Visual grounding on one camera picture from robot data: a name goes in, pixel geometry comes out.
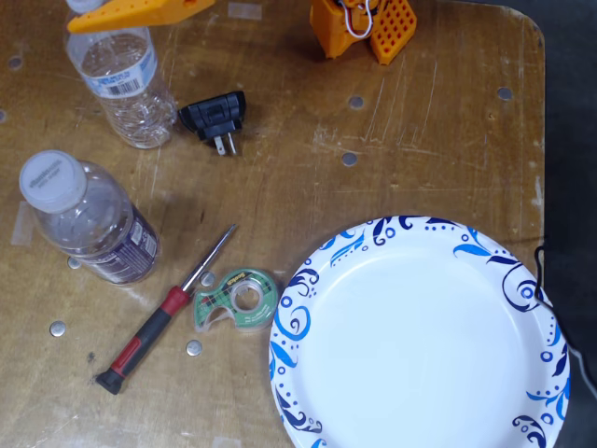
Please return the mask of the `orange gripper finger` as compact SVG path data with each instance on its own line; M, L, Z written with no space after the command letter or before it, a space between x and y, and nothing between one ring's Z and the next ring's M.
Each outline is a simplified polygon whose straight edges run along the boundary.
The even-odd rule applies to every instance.
M78 12L67 24L71 34L172 25L213 6L214 0L116 0Z

